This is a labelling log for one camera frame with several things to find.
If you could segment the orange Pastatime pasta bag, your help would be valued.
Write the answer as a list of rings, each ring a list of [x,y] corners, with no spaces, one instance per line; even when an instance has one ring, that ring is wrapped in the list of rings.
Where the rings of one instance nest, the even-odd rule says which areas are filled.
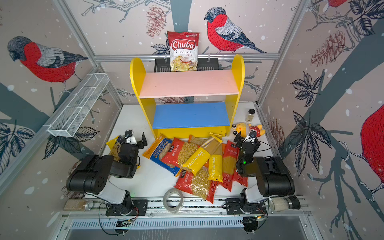
[[[193,135],[189,136],[188,143],[192,143],[192,144],[195,144],[197,146],[207,146],[209,144],[208,139],[197,138]]]

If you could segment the black rack behind shelf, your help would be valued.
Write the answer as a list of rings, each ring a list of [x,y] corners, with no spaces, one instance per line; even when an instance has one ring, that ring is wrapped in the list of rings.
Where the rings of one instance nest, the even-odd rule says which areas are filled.
[[[219,61],[217,59],[203,58],[198,60],[198,71],[214,71],[219,70]],[[155,60],[155,73],[170,72],[171,65],[170,59],[156,59]]]

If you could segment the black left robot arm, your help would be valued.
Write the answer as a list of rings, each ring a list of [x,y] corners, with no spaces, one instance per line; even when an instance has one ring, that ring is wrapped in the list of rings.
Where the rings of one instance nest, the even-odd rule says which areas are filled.
[[[128,214],[137,206],[132,201],[131,194],[109,181],[109,177],[132,179],[141,164],[139,150],[148,145],[145,134],[137,141],[132,130],[118,137],[117,150],[119,159],[112,155],[93,155],[81,160],[81,163],[70,174],[66,188],[70,192],[84,193],[95,196],[107,203],[107,208],[113,214]]]

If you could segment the red macaroni bag upper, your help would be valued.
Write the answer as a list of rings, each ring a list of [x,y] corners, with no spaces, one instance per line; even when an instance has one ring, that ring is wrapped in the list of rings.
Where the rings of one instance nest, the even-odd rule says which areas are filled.
[[[170,145],[168,152],[161,159],[167,165],[173,165],[180,169],[183,167],[188,159],[198,150],[199,146],[194,143],[184,142],[180,139],[174,138]]]

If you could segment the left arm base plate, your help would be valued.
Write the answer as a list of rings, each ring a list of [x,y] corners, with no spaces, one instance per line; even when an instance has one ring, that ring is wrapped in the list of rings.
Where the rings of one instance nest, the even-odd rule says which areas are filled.
[[[107,217],[145,216],[148,207],[148,200],[131,200],[119,205],[107,204]]]

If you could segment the glass jar black lid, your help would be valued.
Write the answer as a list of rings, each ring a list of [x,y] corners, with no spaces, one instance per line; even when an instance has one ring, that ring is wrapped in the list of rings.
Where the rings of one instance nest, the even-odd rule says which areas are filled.
[[[282,212],[285,210],[300,210],[301,204],[296,196],[286,196],[270,198],[269,207],[272,212]]]

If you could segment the red macaroni bag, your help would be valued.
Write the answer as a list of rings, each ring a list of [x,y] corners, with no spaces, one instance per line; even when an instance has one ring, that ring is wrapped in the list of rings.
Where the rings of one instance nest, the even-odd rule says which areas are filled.
[[[167,165],[173,165],[180,169],[183,167],[188,159],[198,150],[199,146],[194,143],[184,142],[180,139],[174,138],[170,145],[168,152],[161,159]]]
[[[208,177],[209,170],[206,167],[202,167],[196,175],[192,172],[182,170],[174,188],[200,197],[213,204],[217,182],[209,180]]]

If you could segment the glass jar left floor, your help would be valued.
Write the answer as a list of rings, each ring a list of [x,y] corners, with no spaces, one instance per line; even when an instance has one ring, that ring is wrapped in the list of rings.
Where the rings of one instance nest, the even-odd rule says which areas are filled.
[[[65,212],[86,212],[90,211],[94,206],[92,200],[86,199],[69,199],[64,205],[63,210]]]

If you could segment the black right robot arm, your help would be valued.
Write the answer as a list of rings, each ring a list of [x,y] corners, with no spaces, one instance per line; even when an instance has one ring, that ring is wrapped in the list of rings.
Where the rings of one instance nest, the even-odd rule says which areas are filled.
[[[269,198],[286,197],[295,194],[293,177],[280,157],[258,157],[261,142],[256,137],[235,137],[239,148],[236,163],[241,177],[255,177],[256,184],[243,189],[240,194],[241,209],[250,213]]]

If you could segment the red macaroni bag lower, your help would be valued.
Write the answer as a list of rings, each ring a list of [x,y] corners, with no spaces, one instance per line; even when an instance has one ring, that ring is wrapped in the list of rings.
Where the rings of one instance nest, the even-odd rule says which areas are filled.
[[[202,167],[196,175],[192,172],[182,170],[174,188],[200,197],[213,204],[217,182],[209,180],[208,177],[209,170],[206,167]]]

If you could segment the blue orange pasta bag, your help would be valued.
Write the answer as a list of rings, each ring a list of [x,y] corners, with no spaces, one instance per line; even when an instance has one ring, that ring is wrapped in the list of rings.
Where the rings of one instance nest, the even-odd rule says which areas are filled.
[[[162,162],[163,157],[170,150],[172,142],[173,141],[171,139],[166,138],[164,135],[160,135],[154,141],[154,143],[143,153],[143,157],[153,161],[177,177],[180,172],[180,168],[172,164],[166,164]]]

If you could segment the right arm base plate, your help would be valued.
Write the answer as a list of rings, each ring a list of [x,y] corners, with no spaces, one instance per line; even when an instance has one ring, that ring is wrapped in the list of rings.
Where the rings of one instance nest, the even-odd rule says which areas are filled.
[[[248,203],[240,198],[228,198],[222,204],[228,215],[266,215],[265,203]]]

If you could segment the yellow Pastatime spaghetti bag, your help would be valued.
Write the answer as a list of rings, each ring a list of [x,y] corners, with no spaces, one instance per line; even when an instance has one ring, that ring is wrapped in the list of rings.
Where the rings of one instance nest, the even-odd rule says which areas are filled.
[[[209,180],[223,182],[223,144],[220,144],[209,159]]]
[[[214,154],[222,154],[222,136],[210,133],[210,137],[189,157],[184,169],[196,175]]]

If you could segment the clear tape roll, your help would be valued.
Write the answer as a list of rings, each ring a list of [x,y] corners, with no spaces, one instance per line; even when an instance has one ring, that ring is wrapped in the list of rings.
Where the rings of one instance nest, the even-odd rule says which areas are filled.
[[[163,206],[171,214],[177,214],[184,204],[184,195],[178,189],[169,189],[163,196]]]

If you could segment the red spaghetti bag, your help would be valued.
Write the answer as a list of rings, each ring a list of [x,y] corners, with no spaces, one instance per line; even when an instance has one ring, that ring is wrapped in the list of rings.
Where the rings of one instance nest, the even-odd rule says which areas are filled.
[[[233,176],[238,160],[239,148],[235,143],[227,141],[223,154],[223,182],[222,186],[229,192],[232,191]]]
[[[248,187],[248,178],[242,177],[237,171],[235,171],[233,176],[233,181],[239,183],[240,185],[244,187]]]

